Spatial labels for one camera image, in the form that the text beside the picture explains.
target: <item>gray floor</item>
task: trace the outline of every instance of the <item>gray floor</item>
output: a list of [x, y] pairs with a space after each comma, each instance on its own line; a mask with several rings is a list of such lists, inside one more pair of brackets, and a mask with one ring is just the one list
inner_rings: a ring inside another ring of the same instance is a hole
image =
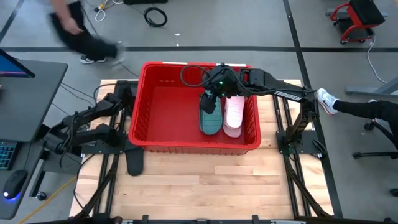
[[[98, 4], [100, 0], [88, 0]], [[15, 0], [0, 1], [0, 30], [16, 5]], [[369, 43], [339, 44], [339, 33], [325, 17], [325, 10], [342, 1], [289, 0], [302, 47], [368, 47]], [[389, 13], [387, 21], [376, 29], [375, 47], [397, 47], [398, 8], [393, 0], [376, 0], [382, 11]], [[0, 47], [61, 47], [45, 16], [46, 0], [25, 0]], [[143, 11], [146, 6], [134, 6]], [[90, 20], [100, 35], [108, 40], [122, 40], [130, 47], [150, 46], [258, 46], [293, 47], [289, 24], [283, 2], [280, 0], [170, 0], [159, 5], [169, 17], [169, 23], [160, 29], [149, 27], [137, 10], [127, 6], [114, 6], [107, 11], [103, 22], [95, 22], [95, 13], [86, 5]], [[64, 83], [91, 94], [104, 78], [134, 78], [122, 67], [109, 64], [82, 65], [78, 55], [71, 52], [24, 52], [10, 53], [23, 59], [65, 62], [69, 65]], [[386, 80], [397, 75], [398, 53], [373, 53], [373, 63], [379, 75]], [[304, 53], [310, 81], [314, 88], [326, 88], [347, 101], [368, 101], [370, 98], [346, 96], [346, 85], [374, 85], [381, 83], [374, 77], [365, 53]], [[301, 73], [295, 52], [255, 51], [201, 51], [201, 52], [128, 52], [125, 66], [139, 75], [140, 67], [147, 61], [169, 62], [227, 62], [247, 63], [264, 69], [276, 78], [300, 79]], [[60, 89], [54, 103], [73, 113], [85, 109], [88, 104], [77, 100]], [[65, 116], [51, 107], [45, 124], [51, 126]], [[378, 131], [363, 130], [365, 119], [345, 114], [334, 117], [321, 113], [321, 122], [331, 165], [335, 176], [338, 196], [346, 218], [382, 220], [392, 217], [398, 220], [398, 200], [389, 195], [388, 189], [398, 187], [395, 171], [397, 163], [386, 158], [356, 161], [350, 156], [356, 151], [394, 150], [394, 146]], [[46, 176], [42, 185], [49, 195], [72, 176]], [[30, 222], [66, 218], [72, 202], [69, 186], [48, 206], [30, 219]], [[15, 223], [41, 202], [24, 197], [13, 220]]]

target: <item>sneaker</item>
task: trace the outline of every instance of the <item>sneaker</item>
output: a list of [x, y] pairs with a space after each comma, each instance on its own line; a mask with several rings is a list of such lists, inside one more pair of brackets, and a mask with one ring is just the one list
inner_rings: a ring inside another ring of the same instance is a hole
[[325, 109], [326, 113], [329, 115], [337, 114], [338, 111], [333, 108], [333, 105], [338, 100], [336, 97], [330, 95], [325, 89], [320, 88], [317, 91], [317, 99], [319, 104], [321, 104], [323, 109]]
[[106, 62], [106, 58], [104, 58], [102, 60], [94, 61], [94, 60], [88, 59], [86, 55], [82, 55], [82, 56], [80, 56], [80, 62], [83, 64], [92, 64], [95, 62], [104, 63], [104, 62]]
[[[377, 100], [371, 99], [371, 100], [369, 100], [368, 103], [372, 103], [372, 102], [377, 102]], [[376, 123], [380, 124], [381, 126], [387, 126], [387, 124], [388, 124], [387, 121], [384, 121], [383, 119], [379, 119], [379, 118], [375, 118], [374, 121], [375, 121]]]
[[116, 44], [116, 47], [118, 48], [118, 54], [113, 60], [114, 66], [124, 62], [124, 54], [126, 52], [126, 48], [122, 45], [121, 41]]

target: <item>wooden table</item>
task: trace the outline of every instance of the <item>wooden table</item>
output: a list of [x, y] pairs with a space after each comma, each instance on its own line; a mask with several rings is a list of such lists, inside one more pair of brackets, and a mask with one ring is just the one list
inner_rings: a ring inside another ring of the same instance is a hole
[[[300, 80], [286, 80], [301, 85]], [[101, 84], [116, 80], [102, 80]], [[113, 92], [113, 86], [100, 89], [98, 98]], [[262, 142], [258, 149], [243, 156], [197, 154], [164, 154], [145, 152], [144, 173], [139, 177], [127, 174], [125, 155], [119, 159], [118, 174], [111, 216], [124, 219], [260, 219], [292, 218], [289, 190], [282, 155], [277, 150], [277, 123], [271, 96], [257, 97]], [[299, 104], [290, 102], [292, 118]], [[285, 115], [282, 114], [284, 127]], [[100, 118], [91, 128], [108, 123]], [[126, 121], [126, 130], [130, 121]], [[76, 194], [85, 204], [98, 185], [103, 155], [95, 155], [80, 171]], [[305, 183], [323, 209], [333, 214], [328, 189], [319, 159], [300, 156]], [[104, 211], [107, 190], [101, 210]], [[304, 214], [301, 196], [296, 189], [300, 214]], [[81, 208], [74, 200], [70, 215]]]

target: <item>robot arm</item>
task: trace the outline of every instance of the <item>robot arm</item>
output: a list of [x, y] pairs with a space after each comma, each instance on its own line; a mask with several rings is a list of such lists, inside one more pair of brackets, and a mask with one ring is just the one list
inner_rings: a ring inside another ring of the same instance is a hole
[[128, 114], [132, 114], [135, 95], [136, 89], [130, 85], [129, 81], [118, 81], [115, 84], [114, 93], [108, 93], [96, 106], [67, 116], [61, 123], [52, 127], [44, 137], [45, 147], [57, 154], [68, 152], [74, 146], [95, 140], [101, 140], [110, 147], [116, 147], [123, 136], [113, 127], [101, 124], [94, 130], [79, 132], [78, 130], [97, 118], [118, 114], [123, 109], [127, 109]]
[[237, 72], [222, 63], [206, 71], [203, 79], [203, 87], [210, 94], [201, 96], [200, 109], [209, 114], [215, 109], [217, 97], [274, 95], [300, 103], [300, 114], [294, 125], [287, 128], [287, 144], [299, 146], [308, 123], [319, 118], [315, 90], [277, 80], [261, 69], [244, 68]]
[[314, 101], [313, 90], [276, 80], [270, 73], [261, 69], [240, 69], [236, 72], [230, 66], [221, 64], [208, 71], [203, 81], [205, 90], [200, 108], [212, 113], [217, 97], [275, 95], [298, 103]]

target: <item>red plastic basket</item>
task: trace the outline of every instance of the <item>red plastic basket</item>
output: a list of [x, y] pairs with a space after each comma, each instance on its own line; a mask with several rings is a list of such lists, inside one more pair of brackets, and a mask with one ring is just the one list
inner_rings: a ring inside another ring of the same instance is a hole
[[[215, 63], [149, 62], [141, 69], [141, 78], [134, 111], [131, 116], [129, 140], [151, 152], [241, 155], [261, 143], [257, 98], [246, 100], [243, 130], [239, 138], [227, 136], [222, 128], [212, 136], [199, 128], [199, 101], [203, 88], [185, 86], [180, 72], [186, 65], [214, 68]], [[247, 65], [230, 65], [235, 70]], [[199, 68], [186, 69], [184, 79], [201, 82]]]

